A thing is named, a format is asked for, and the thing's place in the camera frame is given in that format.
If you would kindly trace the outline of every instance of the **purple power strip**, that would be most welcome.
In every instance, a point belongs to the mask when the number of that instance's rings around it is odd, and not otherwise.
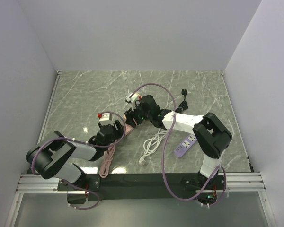
[[[180,145],[175,149],[175,154],[177,157],[182,157],[190,147],[197,141],[195,135],[191,134],[187,136]]]

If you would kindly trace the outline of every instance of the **pink cord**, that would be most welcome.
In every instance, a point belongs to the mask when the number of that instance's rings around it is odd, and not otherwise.
[[[130,133],[133,130],[133,128],[130,125],[126,125],[125,128],[125,136],[127,136],[128,133]],[[107,151],[104,152],[104,162],[102,162],[100,167],[100,177],[106,178],[109,173],[109,167],[113,160],[113,155],[115,152],[115,146],[109,147]]]

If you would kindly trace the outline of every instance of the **white wall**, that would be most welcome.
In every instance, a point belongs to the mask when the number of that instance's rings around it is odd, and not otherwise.
[[[260,0],[18,0],[57,70],[224,70]]]
[[[262,0],[225,81],[251,162],[284,226],[284,0]]]
[[[0,227],[37,142],[56,72],[15,0],[0,0]]]

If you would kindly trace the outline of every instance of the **white extension cord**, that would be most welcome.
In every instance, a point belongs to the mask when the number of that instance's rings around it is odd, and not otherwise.
[[[166,130],[159,129],[157,134],[155,134],[153,138],[148,139],[143,143],[144,153],[143,156],[139,159],[139,165],[141,166],[145,165],[146,163],[145,158],[156,152],[162,139],[166,138],[166,135],[167,135]]]

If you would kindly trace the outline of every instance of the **marble tabletop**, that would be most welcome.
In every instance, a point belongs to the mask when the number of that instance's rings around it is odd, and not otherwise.
[[[64,136],[87,141],[98,128],[97,113],[110,110],[123,115],[130,108],[125,97],[145,83],[159,83],[174,95],[177,106],[183,101],[182,89],[188,90],[188,110],[184,114],[205,115],[212,112],[233,135],[233,140],[222,158],[227,172],[250,172],[247,154],[234,117],[229,96],[219,71],[63,71],[59,76],[43,136],[59,131]],[[153,95],[161,108],[172,109],[172,101],[160,87],[148,86],[139,93]],[[139,165],[143,143],[158,129],[150,122],[143,122],[116,147],[110,167],[111,173],[161,173],[161,152],[146,157],[146,164]],[[195,143],[182,157],[176,158],[174,149],[187,133],[173,130],[165,153],[167,173],[198,172],[203,152]],[[103,157],[95,162],[69,159],[86,173],[97,173]]]

